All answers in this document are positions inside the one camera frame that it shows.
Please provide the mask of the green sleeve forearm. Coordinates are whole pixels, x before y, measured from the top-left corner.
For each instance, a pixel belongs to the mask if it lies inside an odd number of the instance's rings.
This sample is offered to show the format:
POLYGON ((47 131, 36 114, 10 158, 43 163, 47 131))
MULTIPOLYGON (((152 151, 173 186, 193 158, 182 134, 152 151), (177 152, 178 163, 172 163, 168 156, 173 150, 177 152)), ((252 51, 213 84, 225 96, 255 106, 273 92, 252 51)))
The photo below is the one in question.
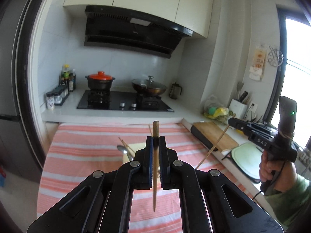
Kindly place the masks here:
POLYGON ((298 175, 288 191, 274 190, 271 195, 265 195, 265 198, 279 223, 289 228, 310 204, 310 181, 298 175))

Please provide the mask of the right hand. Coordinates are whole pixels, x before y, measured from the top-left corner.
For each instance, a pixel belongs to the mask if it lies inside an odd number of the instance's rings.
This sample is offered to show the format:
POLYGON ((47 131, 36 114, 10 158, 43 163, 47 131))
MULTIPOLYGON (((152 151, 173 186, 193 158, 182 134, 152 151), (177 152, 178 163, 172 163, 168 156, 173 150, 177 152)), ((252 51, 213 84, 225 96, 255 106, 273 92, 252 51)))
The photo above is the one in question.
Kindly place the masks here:
POLYGON ((290 190, 297 180, 296 167, 292 162, 269 161, 268 153, 263 152, 259 165, 259 177, 262 182, 273 179, 272 172, 279 172, 274 189, 280 192, 290 190))

